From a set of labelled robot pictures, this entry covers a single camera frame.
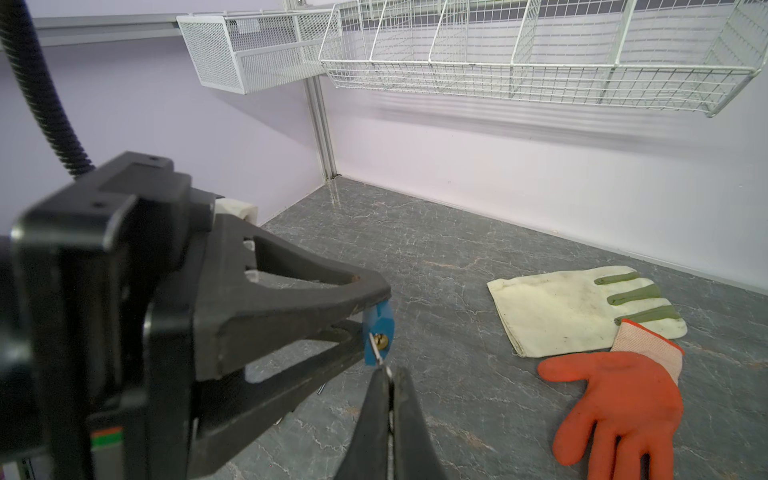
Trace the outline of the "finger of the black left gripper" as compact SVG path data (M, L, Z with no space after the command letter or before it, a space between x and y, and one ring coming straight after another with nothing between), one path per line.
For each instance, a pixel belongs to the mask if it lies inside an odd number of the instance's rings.
M199 384L187 475L214 474L311 393L362 360L363 328L330 326L313 340L336 345L261 382L243 369Z
M390 296L390 284L376 271L323 258L236 216L219 215L195 303L195 376L218 380Z

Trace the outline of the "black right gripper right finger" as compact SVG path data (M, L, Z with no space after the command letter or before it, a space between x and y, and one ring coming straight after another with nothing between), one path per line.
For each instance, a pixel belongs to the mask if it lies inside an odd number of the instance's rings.
M413 380L405 368L394 372L392 406L394 478L446 479Z

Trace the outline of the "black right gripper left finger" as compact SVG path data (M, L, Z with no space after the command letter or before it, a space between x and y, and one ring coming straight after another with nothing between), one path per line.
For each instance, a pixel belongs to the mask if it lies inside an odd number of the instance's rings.
M346 454L335 479L387 479L389 470L390 376L374 370Z

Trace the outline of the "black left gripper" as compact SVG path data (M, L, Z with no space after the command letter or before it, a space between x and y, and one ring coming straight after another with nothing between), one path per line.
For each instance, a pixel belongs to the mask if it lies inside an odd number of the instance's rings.
M184 479L192 317L214 198L126 152L1 240L1 460L54 479Z

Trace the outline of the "small blue padlock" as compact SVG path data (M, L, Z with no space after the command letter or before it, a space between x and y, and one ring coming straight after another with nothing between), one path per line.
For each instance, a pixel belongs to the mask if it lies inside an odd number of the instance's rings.
M388 300L363 311L364 362L368 366L387 358L394 341L395 321Z

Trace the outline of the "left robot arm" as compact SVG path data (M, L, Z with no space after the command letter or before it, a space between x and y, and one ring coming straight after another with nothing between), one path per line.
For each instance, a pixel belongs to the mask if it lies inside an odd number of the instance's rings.
M1 459L57 479L211 475L361 360L377 272L230 214L167 158L91 163L27 5L1 43L74 180L1 240Z

